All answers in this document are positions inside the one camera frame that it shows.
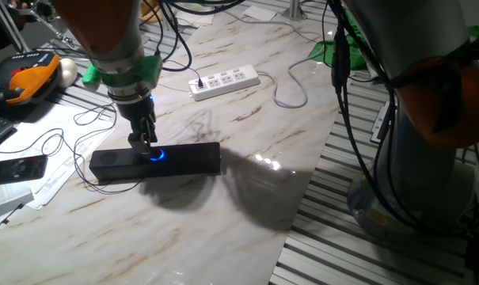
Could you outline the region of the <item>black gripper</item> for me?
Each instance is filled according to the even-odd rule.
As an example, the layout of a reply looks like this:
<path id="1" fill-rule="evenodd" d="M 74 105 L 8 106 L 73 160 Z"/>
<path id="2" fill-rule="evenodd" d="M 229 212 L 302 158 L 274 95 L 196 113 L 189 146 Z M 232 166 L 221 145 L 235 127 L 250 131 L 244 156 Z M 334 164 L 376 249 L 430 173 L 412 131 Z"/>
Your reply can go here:
<path id="1" fill-rule="evenodd" d="M 156 116 L 154 101 L 151 95 L 146 95 L 136 102 L 116 102 L 120 115 L 130 122 L 132 133 L 128 142 L 133 150 L 141 154 L 150 152 L 150 143 L 156 143 L 158 137 L 155 131 Z"/>

